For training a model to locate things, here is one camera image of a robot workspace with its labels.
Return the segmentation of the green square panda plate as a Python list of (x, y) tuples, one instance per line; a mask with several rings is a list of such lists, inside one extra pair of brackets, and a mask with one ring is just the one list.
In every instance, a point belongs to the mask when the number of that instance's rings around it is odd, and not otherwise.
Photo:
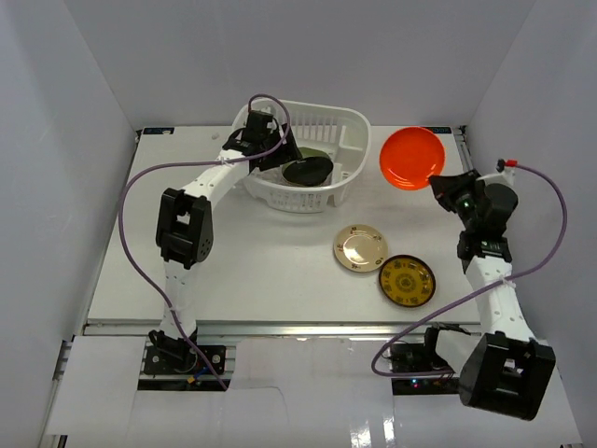
[(324, 158), (326, 160), (330, 159), (329, 155), (323, 150), (310, 147), (300, 147), (298, 150), (303, 160), (308, 158)]

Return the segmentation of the orange round plate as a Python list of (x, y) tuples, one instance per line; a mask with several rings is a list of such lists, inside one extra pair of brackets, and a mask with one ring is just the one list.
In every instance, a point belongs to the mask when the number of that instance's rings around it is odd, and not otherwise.
[(429, 177), (441, 174), (445, 160), (446, 150), (439, 138), (430, 130), (415, 126), (392, 133), (379, 155), (383, 178), (406, 191), (428, 187)]

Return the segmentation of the black round plate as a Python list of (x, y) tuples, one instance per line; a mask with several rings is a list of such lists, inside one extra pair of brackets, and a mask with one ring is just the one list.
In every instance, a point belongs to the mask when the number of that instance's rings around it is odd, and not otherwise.
[(283, 179), (291, 185), (317, 187), (322, 185), (333, 170), (333, 162), (321, 156), (291, 162), (283, 170)]

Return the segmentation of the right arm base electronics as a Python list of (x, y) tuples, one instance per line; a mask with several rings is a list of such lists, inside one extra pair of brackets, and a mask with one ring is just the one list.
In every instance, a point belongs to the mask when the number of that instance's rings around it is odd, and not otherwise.
[(457, 394), (460, 374), (480, 334), (457, 324), (433, 323), (421, 343), (402, 340), (382, 352), (392, 387), (402, 395)]

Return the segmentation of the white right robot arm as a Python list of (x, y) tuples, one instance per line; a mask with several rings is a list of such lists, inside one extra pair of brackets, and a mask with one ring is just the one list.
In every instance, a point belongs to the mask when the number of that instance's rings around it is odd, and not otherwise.
[(463, 405), (524, 421), (535, 419), (556, 364), (522, 315), (510, 280), (512, 256), (507, 222), (518, 206), (514, 189), (500, 175), (432, 175), (437, 202), (464, 225), (457, 257), (479, 312), (480, 336), (455, 325), (434, 323), (425, 331), (421, 359), (434, 372), (458, 374)]

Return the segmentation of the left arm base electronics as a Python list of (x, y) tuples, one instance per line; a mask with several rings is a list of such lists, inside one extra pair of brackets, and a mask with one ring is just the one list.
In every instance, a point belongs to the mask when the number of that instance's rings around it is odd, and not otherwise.
[(192, 350), (182, 366), (173, 367), (165, 355), (149, 344), (144, 353), (138, 389), (168, 392), (223, 392), (203, 360)]

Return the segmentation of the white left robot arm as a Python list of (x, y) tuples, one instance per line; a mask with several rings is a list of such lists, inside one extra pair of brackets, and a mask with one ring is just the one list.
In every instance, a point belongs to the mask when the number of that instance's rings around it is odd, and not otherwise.
[(193, 266), (205, 261), (213, 248), (215, 206), (255, 169), (266, 171), (299, 158), (290, 124), (251, 110), (245, 126), (223, 145), (215, 165), (181, 189), (162, 193), (156, 243), (168, 300), (160, 328), (150, 331), (149, 339), (175, 371), (189, 371), (197, 361), (197, 349), (185, 341), (196, 331), (194, 301), (185, 288)]

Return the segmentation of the right blue corner label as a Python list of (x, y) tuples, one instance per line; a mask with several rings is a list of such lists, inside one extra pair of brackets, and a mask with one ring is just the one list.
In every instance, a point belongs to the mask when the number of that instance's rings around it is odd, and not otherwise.
[(452, 134), (450, 127), (432, 127), (430, 129), (435, 134)]

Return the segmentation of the blue corner label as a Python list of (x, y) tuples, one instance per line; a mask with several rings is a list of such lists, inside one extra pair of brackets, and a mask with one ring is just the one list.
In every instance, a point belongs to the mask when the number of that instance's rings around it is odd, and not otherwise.
[(169, 135), (174, 133), (174, 127), (146, 127), (143, 134), (147, 135)]
[(432, 127), (430, 129), (435, 134), (452, 134), (450, 127)]

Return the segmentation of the white plastic dish basket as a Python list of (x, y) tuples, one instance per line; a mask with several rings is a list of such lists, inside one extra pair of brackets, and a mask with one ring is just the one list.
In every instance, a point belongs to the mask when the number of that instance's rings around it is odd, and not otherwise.
[(253, 171), (243, 180), (248, 193), (269, 207), (291, 213), (319, 213), (340, 206), (363, 171), (371, 146), (371, 128), (361, 113), (339, 106), (284, 100), (298, 147), (326, 153), (333, 169), (321, 186), (293, 186), (281, 167)]

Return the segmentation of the brown yellow round plate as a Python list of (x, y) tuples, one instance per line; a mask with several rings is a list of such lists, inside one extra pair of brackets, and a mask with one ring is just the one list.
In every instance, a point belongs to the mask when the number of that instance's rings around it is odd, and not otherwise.
[(405, 308), (426, 305), (437, 289), (436, 277), (428, 264), (411, 255), (397, 255), (385, 261), (378, 283), (386, 299)]

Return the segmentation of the left blue corner label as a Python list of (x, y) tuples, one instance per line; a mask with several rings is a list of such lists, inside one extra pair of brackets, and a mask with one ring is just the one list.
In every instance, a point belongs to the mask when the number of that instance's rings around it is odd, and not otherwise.
[(147, 135), (169, 135), (174, 133), (174, 127), (146, 127), (143, 134)]

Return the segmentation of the beige round calligraphy plate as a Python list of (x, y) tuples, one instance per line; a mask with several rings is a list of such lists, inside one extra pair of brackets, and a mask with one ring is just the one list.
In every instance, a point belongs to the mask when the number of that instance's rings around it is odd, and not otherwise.
[(386, 261), (389, 248), (380, 231), (369, 225), (353, 224), (338, 232), (333, 252), (344, 268), (355, 273), (370, 273)]

